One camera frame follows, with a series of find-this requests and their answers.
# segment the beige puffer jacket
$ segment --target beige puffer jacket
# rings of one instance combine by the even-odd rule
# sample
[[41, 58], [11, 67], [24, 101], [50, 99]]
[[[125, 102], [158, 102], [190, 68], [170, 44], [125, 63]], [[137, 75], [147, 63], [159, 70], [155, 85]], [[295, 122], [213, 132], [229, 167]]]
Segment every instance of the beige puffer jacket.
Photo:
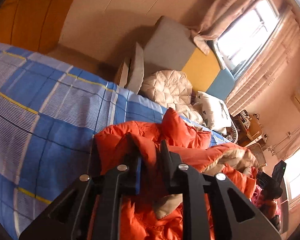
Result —
[[192, 85], [185, 73], [160, 70], [143, 80], [140, 89], [150, 100], [178, 114], [203, 124], [202, 116], [191, 105]]

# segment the red jacket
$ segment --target red jacket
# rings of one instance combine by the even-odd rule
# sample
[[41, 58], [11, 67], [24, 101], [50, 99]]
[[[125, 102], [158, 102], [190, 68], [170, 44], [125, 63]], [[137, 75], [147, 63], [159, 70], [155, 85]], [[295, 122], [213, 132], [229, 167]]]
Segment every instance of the red jacket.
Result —
[[[123, 156], [135, 146], [139, 148], [146, 164], [146, 169], [142, 171], [140, 194], [124, 197], [122, 201], [120, 240], [182, 239], [182, 204], [162, 219], [157, 219], [152, 209], [154, 201], [168, 195], [156, 161], [160, 142], [163, 139], [167, 141], [170, 151], [180, 154], [184, 163], [192, 165], [200, 172], [224, 151], [240, 147], [233, 143], [226, 143], [208, 148], [211, 133], [196, 131], [172, 109], [167, 110], [161, 124], [130, 121], [111, 125], [96, 134], [95, 142], [101, 160], [101, 174], [119, 165]], [[227, 165], [222, 172], [248, 198], [251, 198], [255, 188], [254, 179], [246, 177]]]

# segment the yellow headboard panel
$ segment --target yellow headboard panel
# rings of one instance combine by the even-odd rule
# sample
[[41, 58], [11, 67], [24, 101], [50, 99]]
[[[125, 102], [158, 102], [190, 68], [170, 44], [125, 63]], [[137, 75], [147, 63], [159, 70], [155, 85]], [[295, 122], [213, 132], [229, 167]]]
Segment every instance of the yellow headboard panel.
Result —
[[195, 48], [182, 71], [186, 73], [195, 91], [207, 91], [220, 71], [219, 62], [210, 50], [205, 55], [201, 50]]

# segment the window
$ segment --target window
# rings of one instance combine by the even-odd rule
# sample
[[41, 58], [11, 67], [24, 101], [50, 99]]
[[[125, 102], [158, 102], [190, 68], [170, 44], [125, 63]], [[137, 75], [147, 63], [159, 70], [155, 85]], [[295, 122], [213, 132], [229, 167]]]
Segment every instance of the window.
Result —
[[218, 47], [223, 56], [229, 59], [225, 62], [235, 78], [269, 38], [278, 23], [278, 17], [271, 0], [261, 0], [221, 35]]
[[289, 199], [293, 202], [300, 195], [300, 149], [285, 162]]

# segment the bed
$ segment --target bed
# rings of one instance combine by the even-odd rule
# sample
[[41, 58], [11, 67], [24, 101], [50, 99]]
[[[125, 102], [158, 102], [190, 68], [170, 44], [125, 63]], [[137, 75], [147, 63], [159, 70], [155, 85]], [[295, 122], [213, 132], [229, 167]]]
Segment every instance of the bed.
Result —
[[[98, 170], [94, 134], [130, 120], [161, 122], [165, 111], [75, 66], [0, 43], [0, 223], [18, 239], [74, 179]], [[224, 142], [212, 132], [210, 146]]]

